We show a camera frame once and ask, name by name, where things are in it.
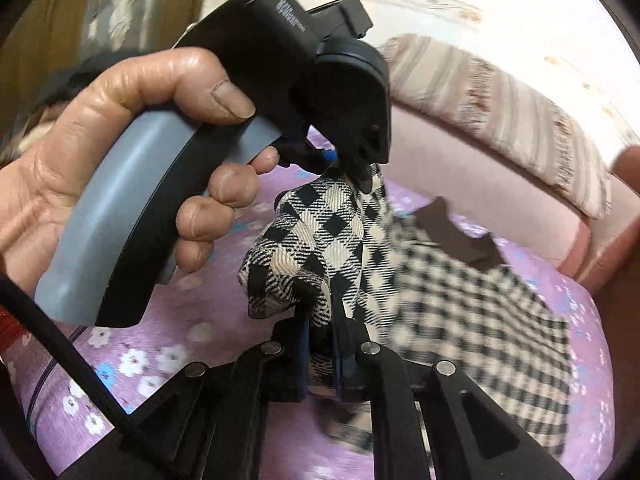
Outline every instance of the checkered cloth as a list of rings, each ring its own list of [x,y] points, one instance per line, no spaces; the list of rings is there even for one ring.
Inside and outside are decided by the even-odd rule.
[[[372,339],[422,364],[454,362],[552,455],[569,411],[567,324],[510,267],[481,272],[444,253],[411,216],[390,208],[380,168],[356,189],[338,167],[284,194],[276,219],[239,271],[252,317],[311,304],[318,333],[330,293]],[[330,386],[330,348],[314,348],[312,385]],[[370,450],[368,404],[332,418],[328,433]]]

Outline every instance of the finger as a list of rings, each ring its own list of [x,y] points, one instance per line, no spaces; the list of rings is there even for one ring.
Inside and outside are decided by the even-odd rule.
[[[273,171],[280,161],[280,154],[273,146],[267,146],[264,148],[255,158],[251,161],[251,166],[254,167],[255,173],[262,175],[263,173],[269,173]]]
[[[135,115],[171,99],[189,117],[206,123],[239,123],[255,113],[254,104],[208,50],[178,48],[126,59],[62,112],[34,155],[38,170],[53,181],[48,184],[54,191],[79,195]]]
[[[182,238],[211,242],[229,232],[234,216],[233,209],[213,198],[192,196],[180,206],[175,225]]]
[[[209,179],[209,194],[221,204],[247,207],[258,194],[258,176],[251,166],[223,164]]]
[[[204,267],[213,252],[213,242],[178,240],[175,245],[175,262],[184,272],[195,272]]]

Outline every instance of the purple floral bedsheet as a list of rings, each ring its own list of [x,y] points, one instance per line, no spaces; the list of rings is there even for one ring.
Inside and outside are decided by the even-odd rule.
[[[231,233],[219,241],[204,269],[177,272],[158,286],[142,322],[123,330],[93,328],[76,347],[94,366],[113,395],[131,412],[186,363],[219,365],[270,336],[273,319],[252,320],[236,271],[246,250],[273,219],[273,200],[284,189],[309,182],[314,175],[292,167],[261,177],[251,207],[238,211]],[[401,212],[429,200],[388,182],[389,197]],[[470,236],[485,229],[453,217]],[[530,251],[496,238],[506,260],[548,306],[571,325],[574,380],[569,433],[562,464],[576,480],[596,479],[612,457],[614,413],[609,351],[600,317],[588,293]],[[73,327],[65,327],[70,333]],[[18,398],[29,403],[48,357],[40,344],[24,336],[4,355]],[[36,410],[37,441],[60,473],[111,428],[84,392],[56,367]],[[327,439],[315,424],[314,400],[274,404],[264,443],[263,480],[372,480],[373,461]]]

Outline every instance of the fingernail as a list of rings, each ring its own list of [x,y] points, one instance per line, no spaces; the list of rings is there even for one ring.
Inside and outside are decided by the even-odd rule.
[[[245,184],[236,170],[230,170],[220,181],[218,196],[223,204],[235,203],[244,192]]]
[[[271,164],[274,162],[278,163],[280,161],[280,153],[278,153],[278,150],[273,146],[267,146],[264,151],[266,152],[267,159]]]
[[[211,96],[227,112],[240,119],[248,119],[255,114],[254,103],[229,79],[220,82],[211,91]]]

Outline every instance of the red cloth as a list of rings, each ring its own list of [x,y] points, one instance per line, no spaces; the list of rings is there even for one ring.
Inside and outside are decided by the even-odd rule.
[[[4,352],[27,331],[14,316],[0,306],[0,352]]]

